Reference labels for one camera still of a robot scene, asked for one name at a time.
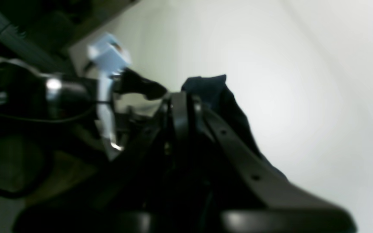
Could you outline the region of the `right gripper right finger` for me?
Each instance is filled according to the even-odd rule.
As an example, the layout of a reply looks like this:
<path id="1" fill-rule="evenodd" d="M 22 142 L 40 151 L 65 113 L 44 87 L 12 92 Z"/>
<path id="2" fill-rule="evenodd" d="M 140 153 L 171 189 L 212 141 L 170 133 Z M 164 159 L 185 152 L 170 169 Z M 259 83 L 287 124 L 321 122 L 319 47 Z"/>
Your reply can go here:
<path id="1" fill-rule="evenodd" d="M 191 97 L 197 157 L 226 233 L 355 233 L 351 215 L 287 181 L 197 96 Z"/>

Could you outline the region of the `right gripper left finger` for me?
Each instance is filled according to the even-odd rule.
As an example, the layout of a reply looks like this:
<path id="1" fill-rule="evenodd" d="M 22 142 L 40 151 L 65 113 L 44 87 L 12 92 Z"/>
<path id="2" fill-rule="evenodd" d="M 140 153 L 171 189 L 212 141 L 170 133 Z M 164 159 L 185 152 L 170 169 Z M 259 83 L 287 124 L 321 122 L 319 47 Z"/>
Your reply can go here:
<path id="1" fill-rule="evenodd" d="M 22 211 L 15 233 L 189 233 L 190 97 L 162 101 L 129 146 L 74 188 Z"/>

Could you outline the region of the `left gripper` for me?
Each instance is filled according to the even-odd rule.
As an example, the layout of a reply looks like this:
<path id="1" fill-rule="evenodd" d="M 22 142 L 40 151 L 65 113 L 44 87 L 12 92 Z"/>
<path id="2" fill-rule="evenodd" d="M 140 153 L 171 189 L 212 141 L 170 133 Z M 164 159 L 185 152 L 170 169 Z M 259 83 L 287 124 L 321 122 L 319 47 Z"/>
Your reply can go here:
<path id="1" fill-rule="evenodd" d="M 46 103 L 50 118 L 74 121 L 95 112 L 100 122 L 100 137 L 109 161 L 124 150 L 118 144 L 117 124 L 112 109 L 112 89 L 117 94 L 141 94 L 149 101 L 161 99 L 168 89 L 158 82 L 144 78 L 126 68 L 116 81 L 108 77 L 99 79 L 70 78 L 60 73 L 48 75 L 45 81 Z"/>

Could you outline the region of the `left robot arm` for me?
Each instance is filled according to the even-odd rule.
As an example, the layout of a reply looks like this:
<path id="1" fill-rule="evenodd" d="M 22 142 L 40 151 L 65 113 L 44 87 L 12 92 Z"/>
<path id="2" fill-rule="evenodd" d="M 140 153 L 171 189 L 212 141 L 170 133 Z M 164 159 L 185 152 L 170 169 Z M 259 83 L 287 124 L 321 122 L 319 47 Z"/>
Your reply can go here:
<path id="1" fill-rule="evenodd" d="M 162 98 L 167 88 L 126 68 L 101 88 L 93 78 L 44 73 L 19 59 L 0 57 L 0 136 L 23 134 L 44 150 L 62 150 L 90 162 L 108 162 L 104 148 L 95 149 L 72 132 L 80 124 L 101 139 L 95 120 L 98 106 L 114 107 L 113 94 Z"/>

